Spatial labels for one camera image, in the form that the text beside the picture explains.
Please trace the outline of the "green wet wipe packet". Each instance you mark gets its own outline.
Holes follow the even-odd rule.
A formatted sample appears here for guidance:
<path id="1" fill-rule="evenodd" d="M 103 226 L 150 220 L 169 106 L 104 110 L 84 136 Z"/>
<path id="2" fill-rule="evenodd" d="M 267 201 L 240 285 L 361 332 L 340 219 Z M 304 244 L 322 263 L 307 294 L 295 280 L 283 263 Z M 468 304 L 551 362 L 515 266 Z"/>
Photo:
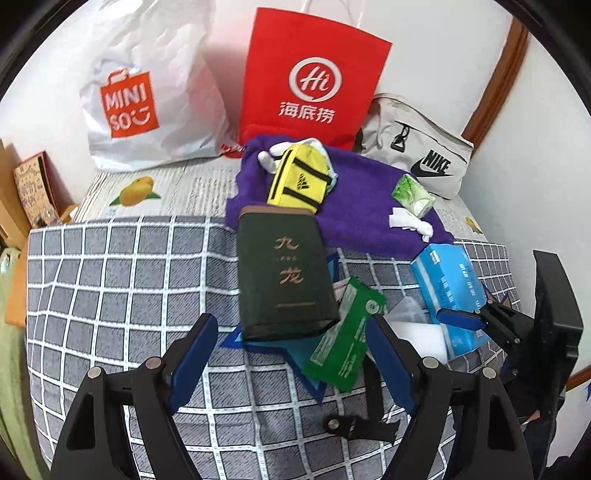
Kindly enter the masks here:
<path id="1" fill-rule="evenodd" d="M 304 374 L 341 392 L 352 391 L 368 351 L 367 321 L 385 308 L 383 294 L 349 278 L 339 301 L 339 322 L 322 336 L 304 364 Z"/>

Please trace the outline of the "white sponge block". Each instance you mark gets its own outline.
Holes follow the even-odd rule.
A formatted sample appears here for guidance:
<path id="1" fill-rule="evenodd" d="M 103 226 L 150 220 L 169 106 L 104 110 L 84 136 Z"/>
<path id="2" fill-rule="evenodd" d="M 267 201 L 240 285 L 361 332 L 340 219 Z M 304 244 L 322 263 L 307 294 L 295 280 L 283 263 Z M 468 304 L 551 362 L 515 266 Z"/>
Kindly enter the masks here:
<path id="1" fill-rule="evenodd" d="M 387 321 L 396 335 L 410 342 L 421 357 L 434 357 L 440 363 L 449 361 L 443 330 L 429 323 Z"/>

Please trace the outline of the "clear plastic bag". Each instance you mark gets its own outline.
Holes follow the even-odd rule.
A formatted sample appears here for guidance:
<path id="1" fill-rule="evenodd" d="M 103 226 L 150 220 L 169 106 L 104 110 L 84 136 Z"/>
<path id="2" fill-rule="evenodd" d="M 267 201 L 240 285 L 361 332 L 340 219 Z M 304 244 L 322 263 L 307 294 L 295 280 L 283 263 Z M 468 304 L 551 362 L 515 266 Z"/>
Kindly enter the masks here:
<path id="1" fill-rule="evenodd" d="M 346 285 L 349 279 L 339 280 L 332 284 L 332 289 L 335 293 L 335 299 L 341 302 L 344 296 Z M 412 322 L 431 324 L 431 320 L 427 313 L 420 307 L 419 303 L 410 296 L 405 297 L 396 306 L 384 314 L 384 318 L 388 322 Z"/>

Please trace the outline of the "blue tissue box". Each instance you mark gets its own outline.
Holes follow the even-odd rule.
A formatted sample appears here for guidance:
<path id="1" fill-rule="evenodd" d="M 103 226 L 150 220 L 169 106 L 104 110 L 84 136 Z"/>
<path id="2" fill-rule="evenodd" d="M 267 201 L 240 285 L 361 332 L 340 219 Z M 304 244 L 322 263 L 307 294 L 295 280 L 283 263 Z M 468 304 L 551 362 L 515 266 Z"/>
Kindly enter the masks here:
<path id="1" fill-rule="evenodd" d="M 484 330 L 470 331 L 437 321 L 441 309 L 476 313 L 487 303 L 483 286 L 462 247 L 430 244 L 412 261 L 411 268 L 431 322 L 443 330 L 450 359 L 472 352 L 489 340 Z"/>

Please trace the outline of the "green bed sheet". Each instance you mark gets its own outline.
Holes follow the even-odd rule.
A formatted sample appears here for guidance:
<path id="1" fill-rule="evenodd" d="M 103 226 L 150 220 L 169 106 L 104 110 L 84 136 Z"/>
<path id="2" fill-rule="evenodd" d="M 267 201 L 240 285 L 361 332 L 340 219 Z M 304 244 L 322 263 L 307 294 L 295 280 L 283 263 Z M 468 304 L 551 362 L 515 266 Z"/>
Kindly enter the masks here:
<path id="1" fill-rule="evenodd" d="M 29 479 L 44 479 L 47 465 L 39 443 L 29 398 L 23 330 L 6 323 L 8 295 L 20 251 L 1 253 L 1 439 Z"/>

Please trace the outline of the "crumpled white tissue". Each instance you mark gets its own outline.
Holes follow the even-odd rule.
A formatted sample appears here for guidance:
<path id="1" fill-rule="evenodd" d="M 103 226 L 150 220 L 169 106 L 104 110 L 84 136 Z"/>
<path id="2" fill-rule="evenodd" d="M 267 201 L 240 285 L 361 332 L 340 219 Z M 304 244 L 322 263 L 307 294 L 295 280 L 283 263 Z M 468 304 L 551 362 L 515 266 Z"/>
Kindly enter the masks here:
<path id="1" fill-rule="evenodd" d="M 434 235 L 433 226 L 403 207 L 394 207 L 389 215 L 389 227 L 417 232 L 425 243 Z"/>

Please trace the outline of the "grey checked tablecloth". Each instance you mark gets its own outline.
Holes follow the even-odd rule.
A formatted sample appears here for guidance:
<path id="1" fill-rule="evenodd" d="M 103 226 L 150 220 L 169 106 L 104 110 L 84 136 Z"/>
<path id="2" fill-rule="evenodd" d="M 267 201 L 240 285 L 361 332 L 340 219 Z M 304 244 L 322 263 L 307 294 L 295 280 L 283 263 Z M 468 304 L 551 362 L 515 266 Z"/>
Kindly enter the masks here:
<path id="1" fill-rule="evenodd" d="M 211 217 L 93 220 L 33 232 L 27 366 L 41 453 L 51 461 L 88 370 L 162 355 L 202 313 L 225 339 L 239 322 L 235 234 Z M 325 416 L 365 415 L 365 386 L 317 401 L 273 354 L 217 345 L 174 417 L 205 479 L 377 479 L 396 446 L 325 433 Z"/>

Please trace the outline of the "green tissue pack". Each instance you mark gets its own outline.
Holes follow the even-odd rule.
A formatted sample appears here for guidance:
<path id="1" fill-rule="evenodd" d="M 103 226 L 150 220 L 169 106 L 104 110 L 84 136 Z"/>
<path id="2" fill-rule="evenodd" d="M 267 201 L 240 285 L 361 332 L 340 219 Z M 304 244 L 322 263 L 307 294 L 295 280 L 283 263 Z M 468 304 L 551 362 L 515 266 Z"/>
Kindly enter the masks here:
<path id="1" fill-rule="evenodd" d="M 392 192 L 401 207 L 422 219 L 434 206 L 435 197 L 409 174 L 403 175 Z"/>

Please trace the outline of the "purple fleece towel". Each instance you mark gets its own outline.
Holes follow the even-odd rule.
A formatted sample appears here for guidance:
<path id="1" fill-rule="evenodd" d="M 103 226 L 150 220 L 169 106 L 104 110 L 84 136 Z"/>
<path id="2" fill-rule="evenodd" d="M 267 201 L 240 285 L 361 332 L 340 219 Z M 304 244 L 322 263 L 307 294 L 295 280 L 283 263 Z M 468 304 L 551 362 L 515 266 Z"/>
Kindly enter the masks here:
<path id="1" fill-rule="evenodd" d="M 243 207 L 266 204 L 273 176 L 259 165 L 256 155 L 274 144 L 287 141 L 284 135 L 259 135 L 249 140 L 235 176 L 238 194 L 226 201 L 225 225 L 236 230 Z M 404 172 L 352 151 L 325 148 L 339 175 L 315 215 L 322 240 L 329 247 L 369 253 L 375 257 L 412 260 L 427 243 L 419 233 L 389 226 L 392 209 L 399 205 L 392 191 Z"/>

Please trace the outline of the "blue felt star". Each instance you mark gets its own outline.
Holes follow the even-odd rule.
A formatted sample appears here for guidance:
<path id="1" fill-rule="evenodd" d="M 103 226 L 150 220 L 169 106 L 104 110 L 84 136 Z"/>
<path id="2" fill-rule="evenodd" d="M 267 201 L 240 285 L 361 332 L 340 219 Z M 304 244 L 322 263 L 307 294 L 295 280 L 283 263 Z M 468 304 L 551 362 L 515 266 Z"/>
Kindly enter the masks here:
<path id="1" fill-rule="evenodd" d="M 339 321 L 325 253 L 240 252 L 238 289 L 239 325 L 221 346 L 280 355 L 321 402 L 327 383 L 304 375 L 304 364 L 322 335 Z"/>

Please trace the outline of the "dark green tea tin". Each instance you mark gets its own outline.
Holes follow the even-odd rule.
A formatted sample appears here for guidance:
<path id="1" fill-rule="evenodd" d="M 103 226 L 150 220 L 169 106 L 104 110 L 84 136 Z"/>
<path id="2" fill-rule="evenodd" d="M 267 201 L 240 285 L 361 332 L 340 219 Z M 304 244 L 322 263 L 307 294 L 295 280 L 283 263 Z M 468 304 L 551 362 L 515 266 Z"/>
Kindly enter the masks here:
<path id="1" fill-rule="evenodd" d="M 246 206 L 236 248 L 243 339 L 317 337 L 339 322 L 327 252 L 310 211 Z"/>

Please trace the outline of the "grey Nike waist bag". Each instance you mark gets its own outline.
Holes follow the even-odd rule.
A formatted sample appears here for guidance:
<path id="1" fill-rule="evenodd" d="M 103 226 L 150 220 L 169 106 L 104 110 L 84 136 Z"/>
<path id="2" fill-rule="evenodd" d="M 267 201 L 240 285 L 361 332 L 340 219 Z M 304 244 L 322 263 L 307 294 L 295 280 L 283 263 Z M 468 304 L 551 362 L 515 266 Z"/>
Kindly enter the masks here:
<path id="1" fill-rule="evenodd" d="M 378 94 L 356 136 L 360 154 L 413 174 L 431 193 L 458 196 L 474 145 L 391 94 Z"/>

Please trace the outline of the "yellow Adidas pouch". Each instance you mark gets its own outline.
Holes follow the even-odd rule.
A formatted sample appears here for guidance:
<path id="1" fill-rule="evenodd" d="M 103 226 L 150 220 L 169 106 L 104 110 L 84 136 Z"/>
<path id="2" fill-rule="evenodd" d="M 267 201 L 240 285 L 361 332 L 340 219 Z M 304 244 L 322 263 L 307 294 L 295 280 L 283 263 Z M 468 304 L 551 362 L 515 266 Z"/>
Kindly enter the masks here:
<path id="1" fill-rule="evenodd" d="M 317 213 L 332 183 L 327 158 L 310 144 L 288 146 L 280 157 L 266 203 Z"/>

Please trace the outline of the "wooden headboard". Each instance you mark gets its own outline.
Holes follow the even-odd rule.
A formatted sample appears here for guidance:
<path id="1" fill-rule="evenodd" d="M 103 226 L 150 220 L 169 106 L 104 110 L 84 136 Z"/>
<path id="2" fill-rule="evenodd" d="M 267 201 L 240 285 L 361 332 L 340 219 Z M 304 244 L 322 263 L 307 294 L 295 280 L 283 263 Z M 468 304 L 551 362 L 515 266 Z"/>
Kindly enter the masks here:
<path id="1" fill-rule="evenodd" d="M 48 158 L 48 173 L 54 198 L 60 215 L 59 221 L 67 223 L 73 217 L 75 205 L 68 203 L 54 187 L 56 175 Z M 27 251 L 32 227 L 21 205 L 15 185 L 13 170 L 21 163 L 13 146 L 1 147 L 1 243 L 20 251 L 8 295 L 6 323 L 23 328 L 27 318 Z"/>

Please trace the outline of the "brown patterned book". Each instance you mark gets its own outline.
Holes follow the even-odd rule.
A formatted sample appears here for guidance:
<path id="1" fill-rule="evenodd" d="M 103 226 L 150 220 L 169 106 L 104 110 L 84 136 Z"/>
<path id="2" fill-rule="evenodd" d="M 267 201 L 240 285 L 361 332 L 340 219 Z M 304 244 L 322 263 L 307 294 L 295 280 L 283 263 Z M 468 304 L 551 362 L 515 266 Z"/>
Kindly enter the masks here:
<path id="1" fill-rule="evenodd" d="M 59 221 L 58 206 L 48 173 L 48 158 L 40 152 L 21 162 L 13 170 L 23 210 L 32 227 L 40 228 Z"/>

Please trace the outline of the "red Haidilao paper bag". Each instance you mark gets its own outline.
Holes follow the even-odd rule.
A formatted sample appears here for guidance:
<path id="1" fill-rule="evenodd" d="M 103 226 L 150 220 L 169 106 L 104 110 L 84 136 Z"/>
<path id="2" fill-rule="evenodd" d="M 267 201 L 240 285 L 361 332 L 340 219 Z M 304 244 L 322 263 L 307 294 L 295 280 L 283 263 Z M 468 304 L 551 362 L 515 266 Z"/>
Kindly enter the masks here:
<path id="1" fill-rule="evenodd" d="M 246 56 L 240 142 L 315 137 L 351 149 L 391 46 L 344 23 L 260 7 Z"/>

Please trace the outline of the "white Miniso plastic bag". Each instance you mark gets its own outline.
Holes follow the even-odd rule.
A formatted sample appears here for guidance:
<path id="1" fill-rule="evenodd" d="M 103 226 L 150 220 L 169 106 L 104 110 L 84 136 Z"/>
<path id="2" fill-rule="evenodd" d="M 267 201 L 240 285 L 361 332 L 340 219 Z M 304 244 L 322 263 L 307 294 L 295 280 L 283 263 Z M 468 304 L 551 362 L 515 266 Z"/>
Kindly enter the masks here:
<path id="1" fill-rule="evenodd" d="M 134 172 L 236 148 L 204 50 L 211 1 L 103 1 L 80 89 L 95 167 Z"/>

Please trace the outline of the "brown wooden door frame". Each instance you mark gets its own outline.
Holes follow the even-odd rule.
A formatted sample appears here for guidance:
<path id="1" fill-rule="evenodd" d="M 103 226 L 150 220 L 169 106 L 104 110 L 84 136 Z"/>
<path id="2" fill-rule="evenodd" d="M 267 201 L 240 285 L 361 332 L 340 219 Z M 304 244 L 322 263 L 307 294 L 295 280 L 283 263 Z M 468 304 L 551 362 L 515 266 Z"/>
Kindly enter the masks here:
<path id="1" fill-rule="evenodd" d="M 501 112 L 528 50 L 529 30 L 513 18 L 505 45 L 481 100 L 462 133 L 477 151 Z"/>

